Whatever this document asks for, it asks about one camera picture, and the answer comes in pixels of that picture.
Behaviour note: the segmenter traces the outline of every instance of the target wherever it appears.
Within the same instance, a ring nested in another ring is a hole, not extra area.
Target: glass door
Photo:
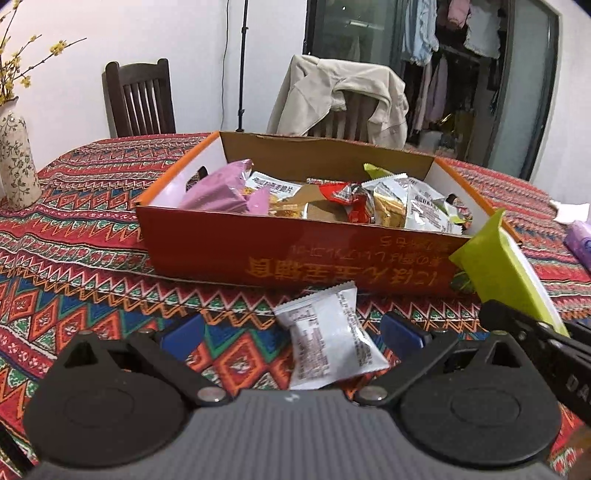
[[[499,111],[485,167],[528,180],[550,108],[558,17],[539,0],[512,0]]]
[[[319,0],[309,5],[304,52],[400,69],[405,0]]]

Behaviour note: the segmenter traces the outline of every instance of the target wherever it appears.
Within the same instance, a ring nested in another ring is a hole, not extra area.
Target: chair
[[[105,77],[118,137],[176,133],[167,59],[122,67],[112,61]]]
[[[360,93],[344,92],[347,110],[330,111],[308,131],[309,137],[338,138],[368,142],[368,120],[374,114],[378,101]]]

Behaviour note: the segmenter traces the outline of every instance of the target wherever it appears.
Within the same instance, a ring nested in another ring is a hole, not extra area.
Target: floral ceramic vase
[[[27,126],[13,111],[17,100],[0,107],[0,180],[11,210],[27,208],[41,196]]]

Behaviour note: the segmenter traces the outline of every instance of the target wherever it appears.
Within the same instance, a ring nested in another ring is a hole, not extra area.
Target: screw
[[[560,348],[560,349],[561,349],[561,348],[564,346],[562,343],[560,343],[560,342],[559,342],[559,341],[557,341],[557,340],[554,340],[553,338],[551,338],[550,340],[548,340],[548,343],[549,343],[550,345],[552,345],[553,347],[555,347],[555,348]]]
[[[226,391],[220,387],[203,387],[197,392],[197,398],[201,401],[216,403],[226,397]]]
[[[388,396],[388,391],[384,387],[368,385],[359,390],[359,396],[365,401],[380,401]]]

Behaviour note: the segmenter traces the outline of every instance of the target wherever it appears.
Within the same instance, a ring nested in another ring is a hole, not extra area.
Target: pink snack package
[[[242,194],[251,171],[251,160],[229,163],[193,185],[178,208],[267,215],[269,189],[259,189],[249,197]]]
[[[591,225],[580,220],[574,221],[567,229],[564,244],[591,272]]]

